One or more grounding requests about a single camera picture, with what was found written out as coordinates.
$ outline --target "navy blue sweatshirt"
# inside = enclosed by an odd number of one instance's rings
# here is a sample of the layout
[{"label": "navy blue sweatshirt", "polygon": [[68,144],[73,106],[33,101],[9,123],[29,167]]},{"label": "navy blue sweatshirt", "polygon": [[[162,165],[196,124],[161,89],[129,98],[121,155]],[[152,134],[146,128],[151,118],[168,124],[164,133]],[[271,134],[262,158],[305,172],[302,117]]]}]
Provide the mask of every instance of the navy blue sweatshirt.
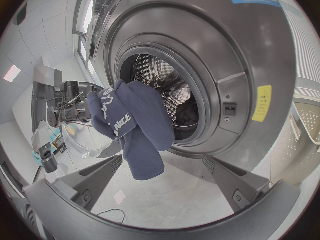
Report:
[{"label": "navy blue sweatshirt", "polygon": [[120,140],[134,179],[162,174],[165,166],[158,151],[170,148],[174,130],[161,95],[139,81],[119,80],[99,95],[90,92],[87,98],[92,126]]}]

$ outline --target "robotic arm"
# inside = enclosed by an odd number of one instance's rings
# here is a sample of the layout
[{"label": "robotic arm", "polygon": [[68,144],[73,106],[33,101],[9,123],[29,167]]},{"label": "robotic arm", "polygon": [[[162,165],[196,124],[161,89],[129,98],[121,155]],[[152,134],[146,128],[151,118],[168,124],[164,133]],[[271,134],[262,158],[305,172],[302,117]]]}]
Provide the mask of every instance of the robotic arm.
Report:
[{"label": "robotic arm", "polygon": [[103,88],[88,82],[62,82],[61,71],[44,65],[36,65],[33,71],[31,98],[32,146],[41,158],[46,178],[51,182],[66,174],[51,153],[49,125],[58,128],[74,121],[88,122],[91,119],[87,104],[90,91]]}]

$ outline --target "washing machine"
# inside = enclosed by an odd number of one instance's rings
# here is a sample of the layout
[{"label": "washing machine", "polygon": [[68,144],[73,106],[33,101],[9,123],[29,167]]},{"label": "washing machine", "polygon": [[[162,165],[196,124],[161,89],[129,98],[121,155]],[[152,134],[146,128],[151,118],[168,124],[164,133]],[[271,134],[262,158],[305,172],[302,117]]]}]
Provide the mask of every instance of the washing machine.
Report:
[{"label": "washing machine", "polygon": [[161,93],[171,153],[253,170],[294,93],[294,43],[278,0],[102,3],[87,50],[103,84],[138,80]]}]

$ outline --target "ceiling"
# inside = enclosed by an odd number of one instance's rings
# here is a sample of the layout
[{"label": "ceiling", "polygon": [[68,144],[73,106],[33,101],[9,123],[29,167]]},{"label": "ceiling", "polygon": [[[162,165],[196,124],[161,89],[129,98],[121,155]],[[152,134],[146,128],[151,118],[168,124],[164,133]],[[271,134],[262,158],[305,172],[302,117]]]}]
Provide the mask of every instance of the ceiling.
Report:
[{"label": "ceiling", "polygon": [[[27,0],[26,17],[12,22],[0,42],[0,124],[14,120],[12,106],[32,83],[34,66],[45,55],[51,66],[74,56],[72,21],[77,0]],[[4,76],[16,65],[12,82]]]}]

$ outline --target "teal object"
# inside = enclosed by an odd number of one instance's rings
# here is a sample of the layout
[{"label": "teal object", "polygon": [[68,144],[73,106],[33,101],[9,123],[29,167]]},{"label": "teal object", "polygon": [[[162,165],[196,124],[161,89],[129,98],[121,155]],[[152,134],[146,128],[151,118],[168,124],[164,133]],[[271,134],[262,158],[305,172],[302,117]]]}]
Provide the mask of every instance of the teal object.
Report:
[{"label": "teal object", "polygon": [[[54,139],[56,138],[56,136],[58,136],[60,134],[60,130],[59,128],[57,128],[53,134],[50,135],[50,143],[52,143],[54,141]],[[55,147],[51,145],[51,153],[53,153],[55,151]],[[34,151],[31,151],[31,154],[33,155],[34,160],[40,165],[42,166],[41,163],[41,158],[38,154],[36,154]]]}]

